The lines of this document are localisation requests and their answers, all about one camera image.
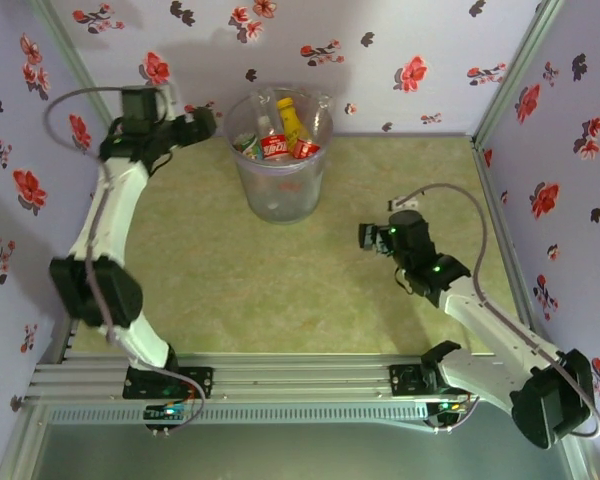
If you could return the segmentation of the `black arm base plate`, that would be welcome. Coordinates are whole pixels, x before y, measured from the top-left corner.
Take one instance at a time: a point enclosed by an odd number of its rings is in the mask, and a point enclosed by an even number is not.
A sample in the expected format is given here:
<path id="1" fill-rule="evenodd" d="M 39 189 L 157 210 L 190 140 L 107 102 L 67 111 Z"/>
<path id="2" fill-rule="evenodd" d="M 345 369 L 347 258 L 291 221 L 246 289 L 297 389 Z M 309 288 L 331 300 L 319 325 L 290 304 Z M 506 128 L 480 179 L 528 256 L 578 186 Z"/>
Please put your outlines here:
<path id="1" fill-rule="evenodd" d="M 392 395 L 434 396 L 434 395 L 470 395 L 470 392 L 452 387 L 443 378 L 437 366 L 425 364 L 399 364 L 389 367 L 389 380 Z"/>
<path id="2" fill-rule="evenodd" d="M 175 378 L 154 370 L 129 367 L 122 396 L 131 400 L 184 401 L 209 398 L 213 387 L 211 367 L 179 367 Z"/>

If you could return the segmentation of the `green and red label bottle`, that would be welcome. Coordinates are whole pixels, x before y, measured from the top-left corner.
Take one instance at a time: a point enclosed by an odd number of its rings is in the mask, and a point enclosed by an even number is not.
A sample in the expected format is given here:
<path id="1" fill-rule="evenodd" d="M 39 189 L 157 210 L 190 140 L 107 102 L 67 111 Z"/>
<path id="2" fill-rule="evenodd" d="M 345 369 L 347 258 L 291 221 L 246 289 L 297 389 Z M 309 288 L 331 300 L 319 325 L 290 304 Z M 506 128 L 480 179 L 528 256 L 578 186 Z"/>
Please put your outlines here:
<path id="1" fill-rule="evenodd" d="M 232 141 L 232 146 L 251 160 L 263 159 L 260 139 L 255 132 L 243 132 L 237 135 Z"/>

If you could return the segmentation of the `translucent grey plastic bin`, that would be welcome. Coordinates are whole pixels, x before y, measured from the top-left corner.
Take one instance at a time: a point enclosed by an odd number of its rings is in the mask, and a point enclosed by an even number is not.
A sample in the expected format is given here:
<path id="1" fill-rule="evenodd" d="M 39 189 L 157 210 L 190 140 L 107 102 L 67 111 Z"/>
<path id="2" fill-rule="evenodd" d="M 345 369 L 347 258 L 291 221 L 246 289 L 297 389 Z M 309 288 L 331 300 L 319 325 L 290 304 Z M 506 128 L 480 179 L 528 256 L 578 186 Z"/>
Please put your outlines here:
<path id="1" fill-rule="evenodd" d="M 293 99 L 299 119 L 308 110 L 311 98 L 321 92 L 303 92 L 290 88 L 273 88 L 276 100 L 285 97 Z M 243 132 L 255 132 L 256 122 L 250 102 L 250 94 L 240 100 L 227 114 L 224 121 L 224 135 L 242 182 L 244 193 L 252 212 L 259 218 L 274 224 L 291 224 L 309 216 L 316 208 L 326 164 L 326 154 L 334 133 L 330 112 L 330 122 L 322 137 L 322 147 L 311 157 L 295 159 L 289 154 L 278 160 L 251 160 L 232 146 L 233 139 Z M 281 182 L 303 184 L 299 193 L 284 193 L 277 189 Z"/>

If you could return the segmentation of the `aluminium side rail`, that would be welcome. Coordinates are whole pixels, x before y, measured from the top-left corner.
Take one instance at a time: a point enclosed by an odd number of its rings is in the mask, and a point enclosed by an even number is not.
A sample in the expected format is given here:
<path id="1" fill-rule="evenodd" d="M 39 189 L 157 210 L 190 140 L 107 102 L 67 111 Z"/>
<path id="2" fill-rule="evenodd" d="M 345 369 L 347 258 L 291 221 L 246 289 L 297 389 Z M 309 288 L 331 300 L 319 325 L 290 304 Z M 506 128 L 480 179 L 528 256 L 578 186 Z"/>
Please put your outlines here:
<path id="1" fill-rule="evenodd" d="M 51 339 L 46 350 L 42 354 L 39 364 L 60 364 L 63 363 L 66 355 L 71 350 L 76 334 L 78 333 L 79 322 L 77 320 L 64 320 L 53 327 Z"/>
<path id="2" fill-rule="evenodd" d="M 490 178 L 488 167 L 484 160 L 483 148 L 472 139 L 470 139 L 470 146 L 476 171 L 483 190 L 486 210 L 489 214 L 490 229 L 493 231 L 495 243 L 497 244 L 502 260 L 511 297 L 516 308 L 517 319 L 533 333 L 536 333 L 537 316 L 533 310 L 532 302 L 529 299 L 525 280 L 522 276 L 517 254 L 515 252 L 514 242 L 505 221 L 503 204 L 496 195 L 497 190 Z"/>

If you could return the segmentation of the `aluminium frame post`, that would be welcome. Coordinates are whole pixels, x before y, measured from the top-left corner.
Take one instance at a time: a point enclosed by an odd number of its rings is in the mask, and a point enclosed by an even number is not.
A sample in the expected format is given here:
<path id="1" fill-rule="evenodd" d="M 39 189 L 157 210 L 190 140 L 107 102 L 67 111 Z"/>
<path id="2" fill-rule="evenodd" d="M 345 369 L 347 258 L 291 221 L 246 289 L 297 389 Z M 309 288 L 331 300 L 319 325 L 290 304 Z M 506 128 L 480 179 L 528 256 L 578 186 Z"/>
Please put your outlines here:
<path id="1" fill-rule="evenodd" d="M 51 68 L 49 99 L 55 100 L 71 89 L 96 87 L 93 75 L 52 0 L 24 0 L 24 4 L 32 14 L 30 30 L 32 39 L 41 45 L 42 64 Z"/>
<path id="2" fill-rule="evenodd" d="M 532 21 L 517 48 L 503 82 L 486 109 L 478 127 L 471 137 L 472 147 L 478 151 L 493 134 L 500 118 L 506 113 L 514 93 L 526 71 L 543 44 L 566 0 L 541 0 Z"/>

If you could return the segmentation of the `grey metal lower panel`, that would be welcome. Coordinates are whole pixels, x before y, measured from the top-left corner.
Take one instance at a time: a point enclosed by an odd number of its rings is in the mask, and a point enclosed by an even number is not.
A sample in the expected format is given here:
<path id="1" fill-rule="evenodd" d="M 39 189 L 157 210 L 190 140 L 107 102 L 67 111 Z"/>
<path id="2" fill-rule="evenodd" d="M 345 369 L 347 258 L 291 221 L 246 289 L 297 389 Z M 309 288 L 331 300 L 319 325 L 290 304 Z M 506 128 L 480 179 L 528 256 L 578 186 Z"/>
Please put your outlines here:
<path id="1" fill-rule="evenodd" d="M 578 444 L 530 445 L 509 418 L 480 406 L 458 429 L 418 422 L 57 425 L 54 407 L 23 407 L 0 480 L 600 480 Z"/>

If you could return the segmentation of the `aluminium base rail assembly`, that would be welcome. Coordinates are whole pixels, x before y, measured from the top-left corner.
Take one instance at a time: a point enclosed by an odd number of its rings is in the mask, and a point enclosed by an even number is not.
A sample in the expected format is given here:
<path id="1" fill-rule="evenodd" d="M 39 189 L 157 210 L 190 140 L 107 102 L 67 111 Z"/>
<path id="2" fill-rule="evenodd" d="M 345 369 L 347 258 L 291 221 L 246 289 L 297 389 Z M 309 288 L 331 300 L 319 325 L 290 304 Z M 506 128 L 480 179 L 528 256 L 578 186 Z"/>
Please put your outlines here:
<path id="1" fill-rule="evenodd" d="M 410 355 L 389 354 L 191 354 L 183 367 L 209 367 L 212 404 L 353 403 L 393 400 L 398 365 L 417 365 Z M 455 350 L 443 358 L 442 379 L 502 409 L 534 371 L 537 356 L 513 366 L 492 354 Z M 47 404 L 112 403 L 123 398 L 128 362 L 120 355 L 71 353 L 59 364 L 35 367 L 25 399 Z"/>

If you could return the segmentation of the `yellow plastic bottle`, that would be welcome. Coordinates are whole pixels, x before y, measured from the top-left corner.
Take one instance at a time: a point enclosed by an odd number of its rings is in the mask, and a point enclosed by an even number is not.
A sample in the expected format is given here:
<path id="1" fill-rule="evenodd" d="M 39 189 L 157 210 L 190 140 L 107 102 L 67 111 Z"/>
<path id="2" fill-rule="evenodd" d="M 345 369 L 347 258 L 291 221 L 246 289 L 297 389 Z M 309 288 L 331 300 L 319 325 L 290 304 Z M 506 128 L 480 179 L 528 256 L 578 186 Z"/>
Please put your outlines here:
<path id="1" fill-rule="evenodd" d="M 289 149 L 293 149 L 299 139 L 308 135 L 308 131 L 299 119 L 291 97 L 278 100 L 277 108 L 282 120 L 287 145 Z"/>

